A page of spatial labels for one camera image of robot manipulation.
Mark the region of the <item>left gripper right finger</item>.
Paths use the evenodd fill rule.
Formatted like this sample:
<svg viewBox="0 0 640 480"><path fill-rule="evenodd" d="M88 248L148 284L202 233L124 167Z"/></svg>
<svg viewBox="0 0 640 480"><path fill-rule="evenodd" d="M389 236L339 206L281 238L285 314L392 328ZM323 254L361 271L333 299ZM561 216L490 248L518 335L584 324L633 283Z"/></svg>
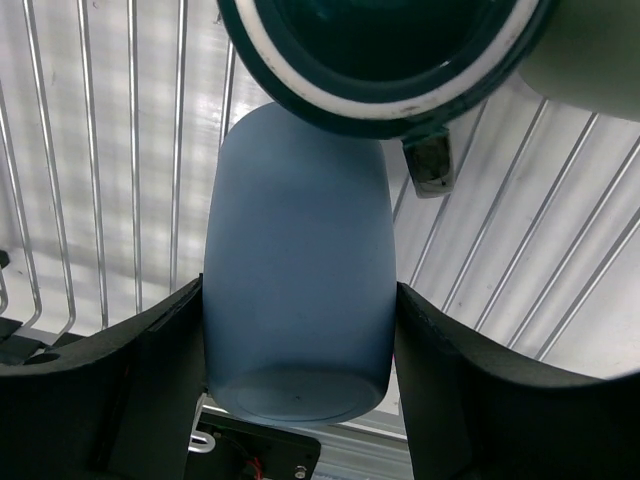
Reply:
<svg viewBox="0 0 640 480"><path fill-rule="evenodd" d="M395 364L417 479L635 479L639 377L528 358L446 316L406 284Z"/></svg>

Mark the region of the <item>dark green mug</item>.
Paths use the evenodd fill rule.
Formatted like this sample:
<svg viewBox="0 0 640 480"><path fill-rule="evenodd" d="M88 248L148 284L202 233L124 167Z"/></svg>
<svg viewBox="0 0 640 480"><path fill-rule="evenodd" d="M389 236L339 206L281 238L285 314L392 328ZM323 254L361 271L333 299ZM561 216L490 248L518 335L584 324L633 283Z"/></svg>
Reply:
<svg viewBox="0 0 640 480"><path fill-rule="evenodd" d="M448 126L488 98L556 10L542 0L221 0L245 67L322 129L397 140L421 198L449 194Z"/></svg>

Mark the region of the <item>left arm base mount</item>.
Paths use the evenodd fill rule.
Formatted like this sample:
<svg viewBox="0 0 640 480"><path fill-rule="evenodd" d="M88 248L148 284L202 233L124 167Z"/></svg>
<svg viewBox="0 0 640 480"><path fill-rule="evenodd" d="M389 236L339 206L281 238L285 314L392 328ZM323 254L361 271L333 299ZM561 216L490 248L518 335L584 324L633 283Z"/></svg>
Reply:
<svg viewBox="0 0 640 480"><path fill-rule="evenodd" d="M215 446L188 455L186 479L309 479L321 453L312 437L209 413L196 430Z"/></svg>

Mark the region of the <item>light green cup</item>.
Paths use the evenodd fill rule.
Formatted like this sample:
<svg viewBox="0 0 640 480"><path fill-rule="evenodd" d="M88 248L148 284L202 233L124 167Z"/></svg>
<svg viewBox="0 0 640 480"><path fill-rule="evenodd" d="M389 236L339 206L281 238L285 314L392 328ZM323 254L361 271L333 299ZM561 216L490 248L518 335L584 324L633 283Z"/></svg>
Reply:
<svg viewBox="0 0 640 480"><path fill-rule="evenodd" d="M519 73L551 100L637 122L639 2L559 2Z"/></svg>

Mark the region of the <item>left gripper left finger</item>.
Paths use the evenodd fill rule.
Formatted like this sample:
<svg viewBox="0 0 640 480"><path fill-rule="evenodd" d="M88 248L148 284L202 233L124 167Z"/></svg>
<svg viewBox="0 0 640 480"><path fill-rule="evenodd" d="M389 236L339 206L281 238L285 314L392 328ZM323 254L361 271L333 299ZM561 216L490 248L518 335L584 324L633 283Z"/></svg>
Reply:
<svg viewBox="0 0 640 480"><path fill-rule="evenodd" d="M181 479L203 391L201 281L1 368L4 479Z"/></svg>

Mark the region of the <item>blue cup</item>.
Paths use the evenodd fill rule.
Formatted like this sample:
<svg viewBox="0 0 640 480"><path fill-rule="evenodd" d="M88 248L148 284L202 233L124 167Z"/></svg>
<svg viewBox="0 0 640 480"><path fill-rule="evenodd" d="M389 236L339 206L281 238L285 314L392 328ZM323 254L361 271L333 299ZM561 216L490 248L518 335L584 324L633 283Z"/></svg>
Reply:
<svg viewBox="0 0 640 480"><path fill-rule="evenodd" d="M340 423L384 398L396 261L385 156L275 103L226 136L202 275L209 390L266 425Z"/></svg>

